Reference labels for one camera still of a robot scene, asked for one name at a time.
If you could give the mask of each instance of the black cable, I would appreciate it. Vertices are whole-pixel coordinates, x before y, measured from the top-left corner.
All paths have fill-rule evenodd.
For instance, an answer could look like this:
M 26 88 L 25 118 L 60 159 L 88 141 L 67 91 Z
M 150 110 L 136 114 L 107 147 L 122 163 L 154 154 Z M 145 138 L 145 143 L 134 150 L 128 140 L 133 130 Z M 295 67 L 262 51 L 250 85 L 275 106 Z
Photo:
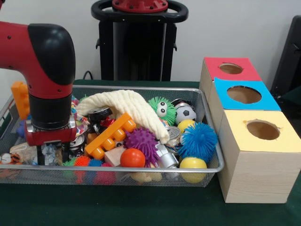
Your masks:
M 86 72 L 85 72 L 83 79 L 86 79 L 87 74 L 89 74 L 91 80 L 93 80 L 93 75 L 92 75 L 92 73 L 91 73 L 90 71 L 86 71 Z

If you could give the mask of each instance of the green tablecloth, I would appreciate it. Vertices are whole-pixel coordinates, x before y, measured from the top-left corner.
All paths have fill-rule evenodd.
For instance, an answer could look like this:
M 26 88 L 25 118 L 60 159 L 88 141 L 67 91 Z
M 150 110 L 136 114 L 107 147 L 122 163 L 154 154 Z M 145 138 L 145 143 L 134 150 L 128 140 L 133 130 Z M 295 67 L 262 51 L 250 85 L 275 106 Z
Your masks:
M 197 82 L 74 84 L 198 87 Z M 0 225 L 301 225 L 301 176 L 286 204 L 225 204 L 215 175 L 206 188 L 0 185 Z

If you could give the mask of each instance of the orange ball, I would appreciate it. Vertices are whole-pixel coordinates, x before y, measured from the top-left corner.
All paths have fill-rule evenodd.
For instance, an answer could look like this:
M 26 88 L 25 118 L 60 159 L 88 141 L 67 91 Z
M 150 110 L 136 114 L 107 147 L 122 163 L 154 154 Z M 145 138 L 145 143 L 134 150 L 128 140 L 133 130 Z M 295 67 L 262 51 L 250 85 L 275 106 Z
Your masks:
M 120 157 L 120 165 L 122 167 L 144 167 L 145 156 L 136 148 L 128 148 Z

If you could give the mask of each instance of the purple spiky ball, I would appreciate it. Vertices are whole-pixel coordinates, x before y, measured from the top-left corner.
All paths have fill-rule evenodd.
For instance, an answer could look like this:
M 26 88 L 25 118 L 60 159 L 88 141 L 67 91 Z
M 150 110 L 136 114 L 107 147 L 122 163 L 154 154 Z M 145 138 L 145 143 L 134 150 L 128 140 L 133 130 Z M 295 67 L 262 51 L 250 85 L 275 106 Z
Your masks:
M 149 129 L 134 129 L 132 133 L 126 132 L 127 137 L 124 140 L 126 148 L 136 148 L 142 151 L 145 156 L 145 166 L 150 167 L 151 163 L 155 166 L 159 156 L 157 154 L 155 135 Z

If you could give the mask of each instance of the red box top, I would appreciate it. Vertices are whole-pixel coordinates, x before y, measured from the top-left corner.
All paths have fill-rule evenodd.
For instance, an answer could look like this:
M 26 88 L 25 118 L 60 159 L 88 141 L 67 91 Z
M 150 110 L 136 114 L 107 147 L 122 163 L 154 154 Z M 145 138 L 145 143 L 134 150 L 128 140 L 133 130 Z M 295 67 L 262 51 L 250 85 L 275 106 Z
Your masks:
M 259 74 L 248 58 L 205 57 L 211 79 L 261 81 Z

